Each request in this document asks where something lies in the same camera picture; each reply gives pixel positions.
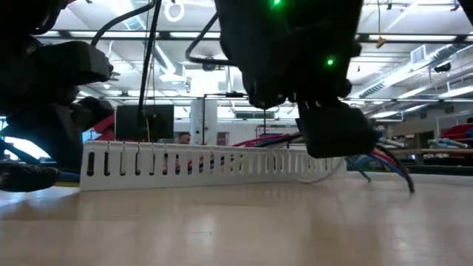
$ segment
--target wire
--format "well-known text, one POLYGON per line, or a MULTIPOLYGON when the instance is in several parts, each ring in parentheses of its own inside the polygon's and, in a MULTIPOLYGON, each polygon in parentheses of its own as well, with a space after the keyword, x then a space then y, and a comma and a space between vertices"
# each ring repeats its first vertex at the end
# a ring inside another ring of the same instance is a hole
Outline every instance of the wire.
POLYGON ((118 16, 118 17, 112 19, 111 21, 109 21, 108 23, 103 25, 102 28, 100 28, 97 31, 97 33, 94 35, 94 38, 92 38, 92 41, 91 41, 90 45, 92 45, 93 47, 96 47, 98 42, 102 38, 103 34, 105 34, 107 30, 110 30, 116 24, 121 23, 121 22, 123 22, 123 21, 125 21, 129 18, 134 17, 134 16, 140 15, 141 13, 144 13, 146 11, 150 11, 151 9, 153 9, 153 7, 159 7, 160 8, 161 7, 161 1, 162 0, 150 1, 147 5, 144 5, 140 8, 137 8, 136 10, 132 10, 128 13, 125 13, 121 16, 118 16))
POLYGON ((291 141, 295 140, 298 137, 302 137, 301 132, 290 134, 290 135, 281 137, 277 140, 272 140, 272 141, 267 141, 267 142, 264 142, 264 143, 260 143, 256 147, 262 148, 262 147, 272 146, 272 145, 275 145, 275 144, 287 143, 287 142, 291 142, 291 141))
POLYGON ((378 6, 378 34, 381 37, 381 3, 379 0, 377 1, 377 6, 378 6))
POLYGON ((138 99, 138 112, 137 112, 138 124, 141 124, 141 121, 143 120, 142 112, 143 112, 144 97, 145 97, 145 90, 146 90, 146 81, 148 78, 148 69, 149 69, 149 63, 150 63, 151 55, 152 55, 152 48, 153 48, 154 40, 156 39, 157 19, 159 18, 162 0, 156 0, 156 1, 157 1, 157 5, 154 8, 153 18, 151 21, 151 28, 149 29, 149 39, 148 39, 148 42, 146 43, 146 54, 145 54, 145 60, 143 62, 143 73, 141 74, 140 97, 138 99))
POLYGON ((399 161, 398 158, 396 158, 396 156, 394 156, 394 154, 392 154, 390 151, 388 151, 386 148, 384 148, 381 144, 376 144, 375 147, 378 148, 379 150, 381 150, 383 153, 385 153, 385 155, 390 157, 399 166, 400 171, 402 172, 402 174, 406 178, 407 185, 409 186, 409 191, 412 194, 415 193, 414 181, 412 180, 409 172, 407 171, 406 167, 401 163, 401 161, 399 161))
POLYGON ((184 8, 184 4, 179 1, 177 3, 166 3, 165 4, 165 7, 164 7, 164 16, 169 20, 169 22, 178 22, 179 20, 183 19, 184 17, 184 12, 185 12, 185 8, 184 8), (173 6, 178 6, 179 7, 179 14, 177 14, 177 16, 173 17, 171 15, 171 7, 173 6))
POLYGON ((348 157, 345 157, 345 160, 347 161, 348 166, 353 167, 358 173, 360 173, 366 180, 368 180, 369 183, 371 183, 371 178, 368 176, 367 173, 363 171, 363 169, 359 168, 353 160, 351 160, 348 157))
POLYGON ((399 165, 394 161, 392 160, 390 157, 386 156, 385 154, 382 154, 381 152, 378 152, 378 151, 371 151, 374 155, 378 156, 378 157, 381 157, 383 158, 383 160, 386 160, 388 163, 394 165, 394 166, 397 166, 399 167, 399 165))
POLYGON ((285 137, 285 136, 286 136, 285 134, 281 134, 281 135, 268 136, 268 137, 258 137, 256 139, 245 140, 245 141, 242 141, 241 143, 233 144, 232 146, 233 147, 240 147, 240 146, 246 146, 248 144, 258 143, 258 142, 261 142, 261 141, 268 141, 268 140, 275 140, 275 139, 278 140, 281 137, 285 137))
POLYGON ((233 66, 237 67, 235 63, 232 63, 229 60, 221 60, 221 59, 213 59, 213 58, 196 58, 192 56, 192 51, 195 47, 200 43, 200 41, 204 38, 205 34, 210 30, 212 25, 214 25, 215 21, 219 18, 217 13, 208 21, 208 23, 204 26, 203 30, 199 33, 199 35, 191 42, 189 47, 186 49, 186 59, 192 63, 197 64, 216 64, 216 65, 226 65, 226 66, 233 66))
POLYGON ((391 172, 398 174, 400 177, 406 180, 406 176, 402 173, 402 171, 399 168, 393 166, 392 164, 388 163, 387 161, 383 160, 380 157, 377 157, 374 154, 367 154, 367 156, 373 159, 374 161, 379 162, 381 165, 386 166, 391 172))
POLYGON ((151 142, 151 133, 149 131, 149 119, 146 117, 146 132, 147 132, 147 135, 148 135, 148 142, 151 142))
POLYGON ((343 158, 339 158, 337 166, 335 166, 334 169, 332 169, 328 174, 326 174, 323 177, 317 177, 317 178, 312 179, 312 180, 303 180, 303 179, 298 178, 297 181, 299 181, 301 183, 304 183, 304 184, 314 184, 314 183, 320 183, 322 181, 328 180, 340 169, 340 167, 343 165, 343 161, 344 161, 343 158))

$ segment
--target red object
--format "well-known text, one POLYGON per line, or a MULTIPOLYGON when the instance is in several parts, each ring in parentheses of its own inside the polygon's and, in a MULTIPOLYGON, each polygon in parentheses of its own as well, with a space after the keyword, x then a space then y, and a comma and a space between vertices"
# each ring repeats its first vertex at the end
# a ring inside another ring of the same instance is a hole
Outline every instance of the red object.
POLYGON ((260 137, 260 138, 254 139, 254 140, 246 140, 246 141, 243 141, 241 143, 233 144, 232 146, 233 147, 244 146, 246 148, 254 147, 260 141, 277 140, 277 139, 279 139, 281 137, 284 137, 284 136, 285 136, 285 134, 279 134, 279 135, 274 135, 274 136, 269 136, 269 137, 260 137))
POLYGON ((450 140, 466 139, 469 138, 467 133, 470 129, 473 129, 473 124, 453 126, 451 129, 441 134, 440 137, 448 138, 450 140))
POLYGON ((378 157, 380 157, 381 159, 387 161, 388 163, 394 165, 394 166, 397 166, 399 167, 399 165, 394 161, 392 160, 390 157, 386 156, 384 153, 381 153, 379 151, 372 151, 372 153, 378 157))
POLYGON ((92 127, 95 132, 101 134, 95 140, 115 140, 115 114, 112 114, 92 127))

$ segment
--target wooden floor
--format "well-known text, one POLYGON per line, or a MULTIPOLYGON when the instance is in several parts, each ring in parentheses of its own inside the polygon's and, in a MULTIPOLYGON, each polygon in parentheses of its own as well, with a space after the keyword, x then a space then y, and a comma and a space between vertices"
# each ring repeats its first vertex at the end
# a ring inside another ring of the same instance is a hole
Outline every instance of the wooden floor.
POLYGON ((363 180, 0 194, 1 266, 473 265, 473 187, 363 180))

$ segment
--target computer monitor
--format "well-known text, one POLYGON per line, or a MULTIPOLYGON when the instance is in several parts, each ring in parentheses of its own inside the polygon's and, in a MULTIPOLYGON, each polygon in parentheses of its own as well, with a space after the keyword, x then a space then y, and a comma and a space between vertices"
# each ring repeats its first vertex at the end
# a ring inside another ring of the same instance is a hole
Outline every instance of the computer monitor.
POLYGON ((152 105, 143 107, 139 121, 138 106, 118 106, 115 113, 115 138, 120 141, 160 142, 174 136, 174 106, 152 105))

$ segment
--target fluorescent light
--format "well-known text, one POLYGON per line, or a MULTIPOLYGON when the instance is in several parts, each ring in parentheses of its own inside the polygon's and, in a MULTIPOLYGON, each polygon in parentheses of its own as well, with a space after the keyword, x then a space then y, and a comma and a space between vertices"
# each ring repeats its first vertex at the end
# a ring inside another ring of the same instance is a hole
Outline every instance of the fluorescent light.
POLYGON ((426 103, 426 104, 421 104, 421 105, 418 105, 418 106, 413 106, 413 107, 411 107, 411 108, 405 109, 403 112, 412 112, 412 111, 418 110, 418 109, 420 109, 420 108, 423 108, 423 107, 425 107, 425 106, 427 106, 427 105, 428 105, 428 103, 426 103))
POLYGON ((399 113, 399 111, 380 112, 378 114, 372 115, 371 118, 384 118, 384 117, 389 117, 391 115, 395 115, 397 113, 399 113))
POLYGON ((162 82, 186 82, 186 78, 175 74, 164 74, 160 76, 162 82))
POLYGON ((425 91, 426 89, 425 88, 419 88, 419 89, 413 89, 412 91, 409 91, 409 92, 406 92, 402 95, 399 95, 398 96, 398 99, 404 99, 404 98, 409 98, 409 97, 412 97, 414 95, 417 95, 423 91, 425 91))
POLYGON ((79 95, 80 95, 80 96, 84 96, 84 97, 89 97, 89 96, 91 96, 90 93, 87 93, 87 92, 85 92, 85 91, 80 91, 80 92, 79 92, 79 95))
MULTIPOLYGON (((199 33, 170 33, 172 38, 196 38, 199 33)), ((204 38, 220 38, 220 33, 206 33, 204 38)))
POLYGON ((402 119, 376 119, 376 122, 395 123, 395 122, 403 122, 403 120, 402 119))
MULTIPOLYGON (((72 37, 75 38, 93 38, 97 32, 95 31, 72 31, 69 32, 72 37)), ((106 32, 103 34, 103 38, 148 38, 148 33, 146 32, 135 32, 135 31, 115 31, 115 32, 106 32)))
MULTIPOLYGON (((454 35, 382 35, 387 41, 453 41, 457 38, 454 35)), ((377 41, 379 35, 370 35, 371 41, 377 41)))
POLYGON ((466 86, 461 89, 450 89, 448 92, 438 95, 439 98, 450 98, 458 95, 463 95, 469 92, 473 92, 473 86, 466 86))
POLYGON ((342 100, 341 102, 346 103, 346 104, 348 104, 348 105, 352 105, 352 104, 355 104, 355 105, 364 105, 364 101, 363 101, 363 100, 342 100))
POLYGON ((38 37, 59 37, 59 32, 51 30, 45 34, 38 35, 38 37))

